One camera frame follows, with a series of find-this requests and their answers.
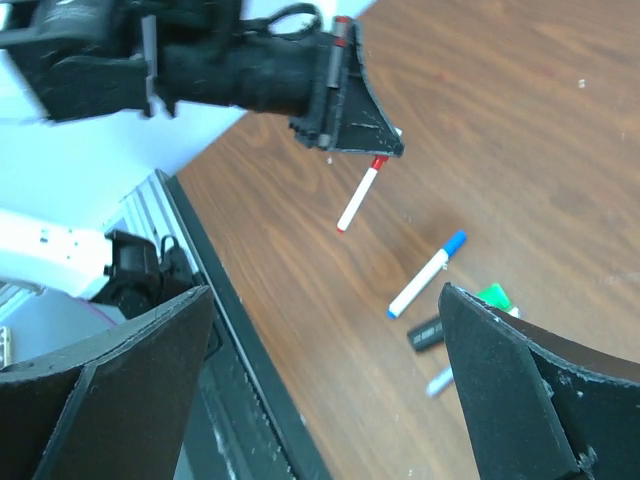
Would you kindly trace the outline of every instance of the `black marker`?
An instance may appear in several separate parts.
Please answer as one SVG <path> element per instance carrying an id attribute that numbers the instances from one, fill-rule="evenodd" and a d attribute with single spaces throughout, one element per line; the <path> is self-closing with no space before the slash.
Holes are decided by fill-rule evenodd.
<path id="1" fill-rule="evenodd" d="M 424 323 L 407 332 L 409 343 L 416 352 L 424 350 L 444 342 L 444 329 L 440 315 L 436 315 Z"/>

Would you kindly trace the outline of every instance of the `black strap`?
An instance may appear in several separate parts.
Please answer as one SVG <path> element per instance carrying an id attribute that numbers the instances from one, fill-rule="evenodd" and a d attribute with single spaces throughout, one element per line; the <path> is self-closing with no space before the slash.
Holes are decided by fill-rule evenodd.
<path id="1" fill-rule="evenodd" d="M 300 30 L 291 33 L 276 34 L 271 31 L 271 26 L 283 18 L 292 15 L 313 15 L 313 20 Z M 269 17 L 243 20 L 241 29 L 243 34 L 268 35 L 280 37 L 286 40 L 302 40 L 309 35 L 313 35 L 322 28 L 322 14 L 317 6 L 312 3 L 295 3 L 278 10 Z"/>

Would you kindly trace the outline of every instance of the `wooden table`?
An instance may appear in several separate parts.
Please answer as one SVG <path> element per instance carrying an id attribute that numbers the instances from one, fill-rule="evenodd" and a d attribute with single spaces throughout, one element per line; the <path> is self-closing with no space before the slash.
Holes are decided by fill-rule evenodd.
<path id="1" fill-rule="evenodd" d="M 247 115 L 179 179 L 339 479 L 472 479 L 444 347 L 406 330 L 445 281 L 500 282 L 525 318 L 640 361 L 640 2 L 381 0 L 372 83 L 404 130 L 346 234 L 370 158 Z M 389 302 L 455 230 L 469 241 L 395 322 Z"/>

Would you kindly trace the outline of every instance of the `green marker cap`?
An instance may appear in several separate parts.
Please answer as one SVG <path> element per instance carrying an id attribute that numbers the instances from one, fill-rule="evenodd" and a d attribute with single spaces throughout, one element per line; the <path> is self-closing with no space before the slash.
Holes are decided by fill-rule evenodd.
<path id="1" fill-rule="evenodd" d="M 490 287 L 478 292 L 476 297 L 480 298 L 492 307 L 499 308 L 500 310 L 508 310 L 511 306 L 509 297 L 507 297 L 507 294 L 504 293 L 504 290 L 498 283 L 494 283 Z"/>

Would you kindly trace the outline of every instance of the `blue marker cap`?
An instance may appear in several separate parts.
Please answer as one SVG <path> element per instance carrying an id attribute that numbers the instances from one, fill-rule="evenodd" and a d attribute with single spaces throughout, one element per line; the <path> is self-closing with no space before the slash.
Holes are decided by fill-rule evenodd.
<path id="1" fill-rule="evenodd" d="M 442 249 L 447 252 L 447 255 L 449 255 L 449 258 L 451 258 L 466 241 L 467 234 L 464 233 L 463 230 L 458 230 L 455 235 L 451 237 L 447 243 L 444 244 Z"/>

